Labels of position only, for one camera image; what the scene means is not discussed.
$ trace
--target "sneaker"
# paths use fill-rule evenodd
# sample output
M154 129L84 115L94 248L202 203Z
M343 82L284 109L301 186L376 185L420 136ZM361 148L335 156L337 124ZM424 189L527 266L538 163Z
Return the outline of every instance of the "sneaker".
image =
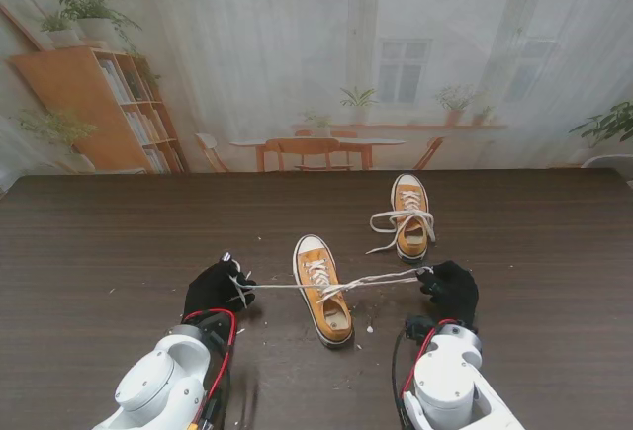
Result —
M325 242L305 235L295 247L293 270L299 285L338 284L336 264ZM341 293L320 301L322 289L300 289L315 323L318 339L328 347L344 344L353 332L352 317Z
M376 232L394 234L394 240L385 247L377 247L367 252L388 250L396 246L398 256L405 262L420 261L426 255L428 242L435 242L433 216L428 209L426 190L413 175L400 175L392 187L393 211L372 215L369 225ZM381 229L374 225L374 219L387 217L393 229Z

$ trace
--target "black glove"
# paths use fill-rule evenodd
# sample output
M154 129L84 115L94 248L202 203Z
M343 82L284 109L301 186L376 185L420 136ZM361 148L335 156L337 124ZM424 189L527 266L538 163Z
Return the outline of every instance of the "black glove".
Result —
M439 308L442 318L463 321L473 328L479 290L469 270L452 260L432 267L433 273L423 271L417 276L423 294L431 295L431 302Z
M234 261L221 260L189 284L183 319L194 311L210 308L228 309L233 312L244 309L244 303L237 292L237 286L230 277L237 277L237 281L243 285L257 285L252 280L246 280ZM251 304L255 300L255 294L252 290L242 289L242 292L245 294L246 304Z

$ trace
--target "window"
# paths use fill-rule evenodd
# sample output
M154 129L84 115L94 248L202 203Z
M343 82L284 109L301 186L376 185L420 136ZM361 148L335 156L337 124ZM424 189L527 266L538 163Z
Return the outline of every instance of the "window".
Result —
M382 104L415 104L421 90L431 40L383 40L378 69Z
M520 102L530 93L555 45L552 40L528 39L525 42L504 101Z

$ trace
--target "printed backdrop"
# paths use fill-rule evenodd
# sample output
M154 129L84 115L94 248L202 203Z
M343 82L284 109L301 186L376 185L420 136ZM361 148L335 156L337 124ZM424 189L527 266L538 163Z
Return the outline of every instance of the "printed backdrop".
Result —
M327 156L348 169L574 167L633 150L569 133L633 95L633 0L105 3L138 24L127 40L73 20L76 38L59 41L41 21L67 5L0 0L0 188Z

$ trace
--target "shoelace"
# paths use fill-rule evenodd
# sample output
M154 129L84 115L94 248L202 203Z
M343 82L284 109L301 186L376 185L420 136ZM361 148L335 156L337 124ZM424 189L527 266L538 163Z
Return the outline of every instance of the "shoelace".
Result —
M246 307L246 297L244 292L242 291L242 289L320 289L322 296L321 299L318 301L318 303L321 303L323 301L329 300L331 299L333 296L335 296L338 293L341 292L346 292L348 290L352 290L355 289L357 287L369 287L369 286L376 286L376 285L391 285L391 284L407 284L407 283L412 283L412 282L417 282L417 276L420 275L422 272L424 271L428 271L428 272L433 272L433 268L432 267L420 267L418 269L408 269L405 270L403 272L396 272L396 273L392 273L392 274L383 274L383 275L370 275L367 277L362 277L360 279L356 279L353 280L352 282L348 283L348 284L330 284L329 283L329 276L327 277L327 284L323 283L323 284L317 284L317 283L313 283L310 285L299 285L299 284L293 284L293 285L242 285L241 283L239 283L237 281L236 277L230 277L230 279L233 281L233 283L235 284L235 287L237 288L237 292L239 294L239 297L235 297L235 299L232 300L236 300L237 298L240 298L242 300L242 302L244 303L244 307ZM408 277L408 278L403 278L406 275L410 275L410 274L415 274L415 277Z
M304 267L308 272L308 276L310 277L310 281L322 287L329 286L329 273L327 272L327 266L325 265L326 259L315 260L313 262L306 262Z
M422 222L422 226L428 237L431 239L431 242L435 242L435 232L433 231L433 226L435 224L435 220L433 219L433 215L426 211L421 210L422 203L422 194L416 191L401 191L401 200L405 205L405 208L402 211L387 211L386 213L377 213L376 215L372 215L371 219L369 219L370 227L376 231L383 234L394 234L394 240L392 240L388 245L384 247L376 247L366 254L371 254L374 252L378 252L380 250L388 250L396 245L398 242L398 236L400 233L407 227L407 225L414 219L420 219ZM381 229L380 227L376 227L374 225L374 219L379 217L388 217L389 222L394 227L393 229ZM398 225L398 219L404 217L405 220Z

